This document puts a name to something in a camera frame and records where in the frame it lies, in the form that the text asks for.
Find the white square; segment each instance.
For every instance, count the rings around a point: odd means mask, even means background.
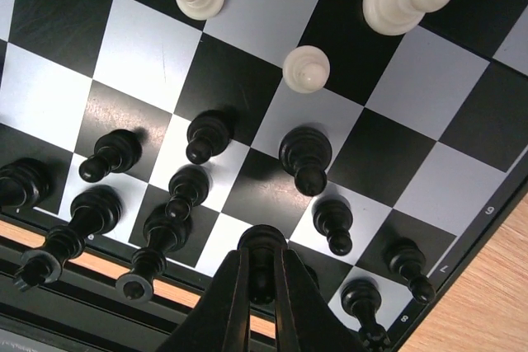
[[[528,7],[502,42],[494,58],[528,75]]]
[[[252,148],[278,158],[281,140],[292,129],[310,125],[323,132],[332,145],[332,161],[347,140],[363,106],[323,88],[311,94],[290,89],[284,79],[253,140]]]
[[[366,107],[437,140],[488,64],[417,26],[403,37]]]
[[[327,238],[317,232],[314,226],[314,205],[324,199],[344,198],[350,204],[352,212],[352,227],[350,235],[352,239],[352,250],[346,256],[336,256],[328,247]],[[391,208],[373,199],[359,195],[354,191],[345,189],[340,185],[329,182],[325,191],[313,198],[303,217],[300,219],[290,240],[319,251],[327,256],[345,261],[354,265],[369,245],[374,235],[380,229],[383,221],[389,216]]]
[[[345,286],[354,279],[368,279],[378,288],[379,294],[381,294],[381,306],[376,313],[376,321],[385,330],[388,330],[392,326],[404,308],[413,299],[411,292],[405,286],[397,284],[390,279],[383,278],[382,276],[372,274],[362,268],[354,267],[346,276],[341,287],[333,295],[330,303],[328,303],[328,306],[332,309],[337,319],[349,329],[359,331],[361,327],[359,321],[348,315],[341,305],[341,293]]]
[[[134,0],[114,0],[94,79],[172,113],[200,36]]]
[[[238,240],[250,227],[251,224],[232,218],[227,214],[220,214],[204,250],[201,252],[200,259],[196,263],[195,270],[208,276],[215,275],[227,254],[237,249]]]
[[[282,67],[318,0],[226,0],[204,32]]]
[[[89,77],[8,44],[0,120],[72,152],[91,84]]]
[[[69,222],[71,220],[69,207],[77,195],[95,185],[108,185],[119,195],[123,209],[117,226],[105,234],[105,236],[131,245],[129,244],[130,234],[132,233],[132,228],[134,228],[135,220],[138,217],[139,207],[143,202],[143,197],[147,190],[147,183],[125,173],[111,173],[100,182],[87,183],[79,176],[79,167],[84,160],[86,158],[83,156],[79,156],[78,154],[73,155],[68,172],[68,179],[66,180],[66,186],[64,188],[63,199],[60,203],[59,217]]]
[[[394,207],[459,236],[505,177],[498,169],[436,143]]]
[[[179,168],[190,164],[185,154],[187,128],[190,123],[177,115],[172,116],[158,154],[158,160],[150,176],[151,185],[168,190],[168,182],[172,175]],[[248,151],[248,146],[232,140],[223,153],[212,157],[202,165],[207,170],[211,183],[209,195],[203,203],[206,208],[216,212],[222,210]]]

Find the chess board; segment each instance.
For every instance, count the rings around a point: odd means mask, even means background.
[[[5,214],[41,228],[67,222],[73,198],[90,186],[78,167],[97,138],[133,130],[141,160],[101,182],[120,195],[121,221],[88,241],[130,262],[145,244],[145,219],[187,164],[189,123],[225,110],[236,115],[233,141],[204,165],[209,197],[164,277],[203,291],[241,234],[270,224],[353,331],[359,322],[341,308],[342,286],[374,280],[377,318],[396,350],[424,308],[386,268],[387,243],[413,239],[442,290],[528,176],[528,0],[452,0],[401,36],[373,32],[361,1],[226,0],[218,16],[193,21],[175,0],[0,0],[0,163],[36,157],[54,173],[39,208]],[[323,90],[285,85],[281,66],[298,45],[328,56]],[[327,189],[313,199],[278,160],[280,141],[300,125],[332,144]],[[346,256],[333,255],[313,225],[314,203],[328,195],[351,206]]]

